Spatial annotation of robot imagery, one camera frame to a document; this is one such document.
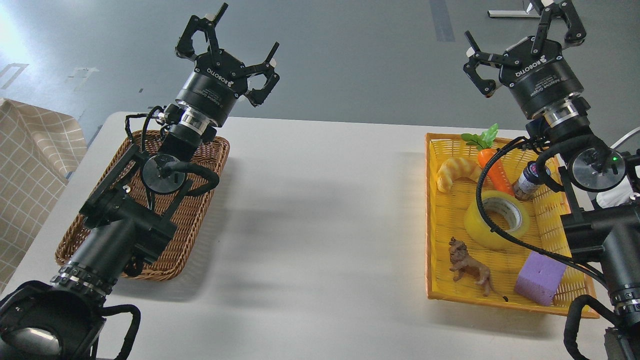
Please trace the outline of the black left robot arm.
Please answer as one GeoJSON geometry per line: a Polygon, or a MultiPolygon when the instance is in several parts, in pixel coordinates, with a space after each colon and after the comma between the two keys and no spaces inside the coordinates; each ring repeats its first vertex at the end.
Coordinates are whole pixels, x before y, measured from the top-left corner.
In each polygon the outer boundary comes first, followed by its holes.
{"type": "Polygon", "coordinates": [[[211,17],[193,15],[174,52],[194,63],[176,100],[144,114],[139,139],[125,117],[130,142],[80,209],[87,238],[50,283],[27,281],[1,301],[3,360],[95,360],[107,317],[129,313],[131,322],[116,356],[126,360],[141,323],[137,306],[105,306],[121,274],[139,276],[178,233],[173,216],[181,203],[214,191],[220,176],[194,156],[214,142],[240,97],[257,107],[280,77],[272,46],[266,59],[247,66],[221,48],[211,17]]]}

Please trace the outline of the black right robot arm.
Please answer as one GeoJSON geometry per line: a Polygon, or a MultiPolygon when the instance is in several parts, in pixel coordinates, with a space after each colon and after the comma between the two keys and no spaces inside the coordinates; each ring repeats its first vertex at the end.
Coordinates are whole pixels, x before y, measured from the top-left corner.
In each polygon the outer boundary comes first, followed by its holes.
{"type": "Polygon", "coordinates": [[[606,357],[639,358],[639,153],[608,146],[591,129],[590,105],[584,87],[563,55],[580,46],[586,30],[571,0],[532,0],[539,15],[535,34],[500,54],[480,49],[470,31],[464,72],[478,91],[489,98],[499,87],[508,88],[528,119],[528,137],[500,148],[479,175],[474,205],[482,220],[510,243],[565,264],[602,284],[610,305],[590,295],[577,296],[569,306],[563,333],[567,353],[585,356],[578,347],[582,311],[594,310],[610,322],[605,330],[606,357]],[[561,216],[570,256],[526,244],[510,235],[487,215],[482,186],[492,168],[512,150],[533,150],[542,184],[563,192],[570,212],[561,216]]]}

